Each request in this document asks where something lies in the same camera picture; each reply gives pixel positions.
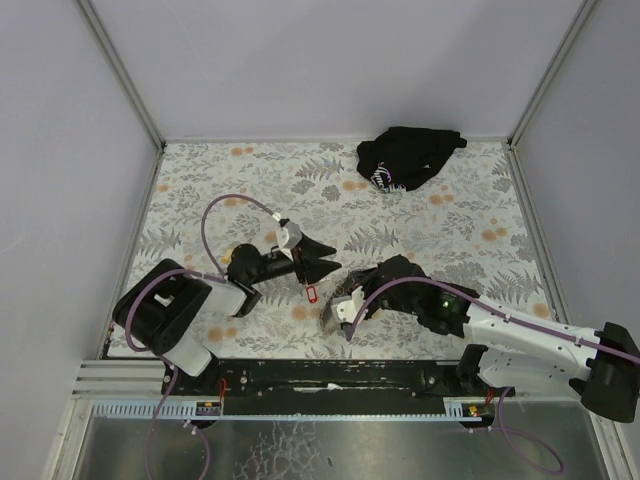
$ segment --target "red tag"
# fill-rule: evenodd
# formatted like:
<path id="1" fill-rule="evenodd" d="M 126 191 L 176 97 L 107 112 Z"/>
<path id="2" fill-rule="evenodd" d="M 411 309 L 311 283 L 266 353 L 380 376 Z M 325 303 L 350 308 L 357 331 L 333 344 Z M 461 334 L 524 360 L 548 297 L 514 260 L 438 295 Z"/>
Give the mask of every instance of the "red tag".
<path id="1" fill-rule="evenodd" d="M 316 303 L 318 301 L 318 293 L 316 292 L 316 287 L 313 285 L 307 287 L 307 298 L 309 299 L 309 303 Z"/>

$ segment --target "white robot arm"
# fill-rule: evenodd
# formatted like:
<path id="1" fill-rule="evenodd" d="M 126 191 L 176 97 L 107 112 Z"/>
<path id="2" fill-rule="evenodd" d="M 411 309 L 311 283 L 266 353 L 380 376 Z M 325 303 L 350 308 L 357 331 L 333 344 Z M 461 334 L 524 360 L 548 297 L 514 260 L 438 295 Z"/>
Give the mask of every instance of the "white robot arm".
<path id="1" fill-rule="evenodd" d="M 626 329 L 606 323 L 597 331 L 542 320 L 471 289 L 433 283 L 401 255 L 376 268 L 350 272 L 327 302 L 321 325 L 325 331 L 339 326 L 349 340 L 359 316 L 371 318 L 378 309 L 415 315 L 434 333 L 492 347 L 482 355 L 477 372 L 491 386 L 513 386 L 521 394 L 577 395 L 594 413 L 633 421 L 640 368 L 600 351 L 604 346 L 638 357 L 640 352 Z"/>

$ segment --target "gray wall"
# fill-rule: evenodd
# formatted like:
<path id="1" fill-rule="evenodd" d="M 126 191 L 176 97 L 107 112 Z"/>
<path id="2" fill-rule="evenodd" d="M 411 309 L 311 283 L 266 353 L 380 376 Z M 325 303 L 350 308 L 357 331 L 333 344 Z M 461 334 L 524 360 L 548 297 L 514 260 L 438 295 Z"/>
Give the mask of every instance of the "gray wall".
<path id="1" fill-rule="evenodd" d="M 582 0 L 95 0 L 167 138 L 506 137 Z"/>
<path id="2" fill-rule="evenodd" d="M 595 12 L 519 151 L 576 323 L 640 342 L 640 3 Z M 640 420 L 626 429 L 640 460 Z"/>
<path id="3" fill-rule="evenodd" d="M 154 149 L 74 2 L 2 2 L 0 65 L 0 478 L 31 480 L 97 350 Z"/>

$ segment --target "printed logo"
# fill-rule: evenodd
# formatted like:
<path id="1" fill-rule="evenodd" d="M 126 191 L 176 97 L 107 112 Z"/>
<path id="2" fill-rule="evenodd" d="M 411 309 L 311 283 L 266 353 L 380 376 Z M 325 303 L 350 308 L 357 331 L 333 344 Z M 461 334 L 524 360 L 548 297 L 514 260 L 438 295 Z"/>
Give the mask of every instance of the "printed logo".
<path id="1" fill-rule="evenodd" d="M 371 183 L 387 193 L 404 192 L 407 187 L 402 184 L 392 183 L 391 172 L 384 168 L 383 165 L 384 162 L 380 162 L 378 164 L 378 168 L 376 168 L 375 172 L 373 172 L 373 176 L 370 178 Z"/>

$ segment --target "floral tablecloth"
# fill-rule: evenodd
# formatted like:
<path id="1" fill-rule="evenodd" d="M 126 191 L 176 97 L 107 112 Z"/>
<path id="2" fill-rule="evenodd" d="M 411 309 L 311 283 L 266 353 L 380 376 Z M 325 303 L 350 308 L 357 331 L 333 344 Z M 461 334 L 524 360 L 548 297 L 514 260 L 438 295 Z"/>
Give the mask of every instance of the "floral tablecloth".
<path id="1" fill-rule="evenodd" d="M 132 287 L 162 258 L 215 272 L 200 240 L 200 219 L 216 196 L 243 193 L 337 248 L 345 269 L 399 253 L 436 279 L 471 287 L 513 307 L 549 317 L 534 252 L 500 143 L 469 143 L 434 179 L 413 192 L 385 194 L 356 172 L 356 143 L 170 144 L 139 239 Z M 275 222 L 251 204 L 226 200 L 208 219 L 219 259 L 251 242 L 275 245 Z M 333 273 L 324 295 L 344 278 Z M 214 313 L 207 302 L 191 329 L 219 357 L 457 359 L 465 341 L 433 334 L 412 317 L 378 312 L 348 343 L 318 327 L 291 275 L 259 284 L 263 299 L 244 318 Z M 135 356 L 118 326 L 108 356 Z"/>

